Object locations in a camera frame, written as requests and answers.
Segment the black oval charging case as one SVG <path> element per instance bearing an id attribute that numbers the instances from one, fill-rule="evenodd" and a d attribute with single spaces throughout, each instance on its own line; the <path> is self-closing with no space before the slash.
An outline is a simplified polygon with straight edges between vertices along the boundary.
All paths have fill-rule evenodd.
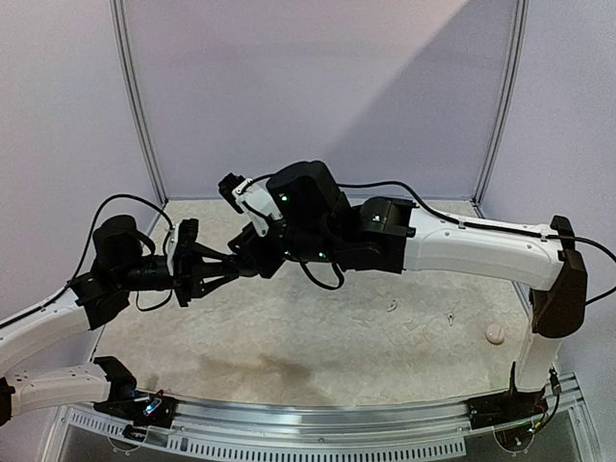
<path id="1" fill-rule="evenodd" d="M 254 277 L 258 274 L 254 264 L 249 258 L 233 253 L 229 256 L 229 264 L 235 269 L 240 277 Z"/>

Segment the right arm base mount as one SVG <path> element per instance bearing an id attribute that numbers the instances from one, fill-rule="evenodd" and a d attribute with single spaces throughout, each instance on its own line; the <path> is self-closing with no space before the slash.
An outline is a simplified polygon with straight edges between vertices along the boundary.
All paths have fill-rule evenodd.
<path id="1" fill-rule="evenodd" d="M 544 388 L 538 392 L 522 393 L 512 386 L 504 392 L 469 398 L 465 405 L 471 428 L 480 429 L 543 414 L 547 402 Z"/>

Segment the pink round charging case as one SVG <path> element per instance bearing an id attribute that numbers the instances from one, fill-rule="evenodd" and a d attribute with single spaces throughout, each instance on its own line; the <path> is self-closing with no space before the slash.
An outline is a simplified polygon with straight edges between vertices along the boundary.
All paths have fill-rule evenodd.
<path id="1" fill-rule="evenodd" d="M 492 323 L 485 330 L 485 339 L 495 346 L 502 345 L 505 340 L 505 330 L 500 324 Z"/>

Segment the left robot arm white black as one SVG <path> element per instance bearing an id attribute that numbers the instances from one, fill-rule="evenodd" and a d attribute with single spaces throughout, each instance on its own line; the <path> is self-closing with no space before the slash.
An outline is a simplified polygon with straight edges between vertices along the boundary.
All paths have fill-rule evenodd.
<path id="1" fill-rule="evenodd" d="M 78 333 L 112 321 L 130 304 L 132 293 L 169 291 L 181 306 L 237 279 L 239 259 L 196 240 L 198 221 L 183 220 L 173 231 L 171 248 L 155 244 L 128 215 L 107 219 L 93 232 L 95 259 L 39 307 L 25 309 L 1 323 L 1 421 L 78 402 L 135 426 L 169 428 L 178 404 L 161 392 L 139 391 L 136 378 L 113 356 L 47 372 L 18 372 L 33 354 Z"/>

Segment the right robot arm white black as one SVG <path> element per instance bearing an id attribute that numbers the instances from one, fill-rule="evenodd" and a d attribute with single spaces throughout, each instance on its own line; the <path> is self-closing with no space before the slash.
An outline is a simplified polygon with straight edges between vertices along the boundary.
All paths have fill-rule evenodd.
<path id="1" fill-rule="evenodd" d="M 259 178 L 230 174 L 219 193 L 249 225 L 231 243 L 263 277 L 284 261 L 390 273 L 443 270 L 509 280 L 529 289 L 532 315 L 498 411 L 519 419 L 548 378 L 562 341 L 582 325 L 588 273 L 570 221 L 522 225 L 450 215 L 419 196 L 375 196 L 351 205 L 327 165 L 301 161 Z"/>

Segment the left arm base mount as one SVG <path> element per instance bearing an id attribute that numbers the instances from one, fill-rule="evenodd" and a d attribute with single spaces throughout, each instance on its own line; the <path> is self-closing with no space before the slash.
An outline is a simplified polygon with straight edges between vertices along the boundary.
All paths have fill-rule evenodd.
<path id="1" fill-rule="evenodd" d="M 178 400 L 163 391 L 140 391 L 133 383 L 115 383 L 106 400 L 96 402 L 93 409 L 99 413 L 129 421 L 133 426 L 171 428 Z"/>

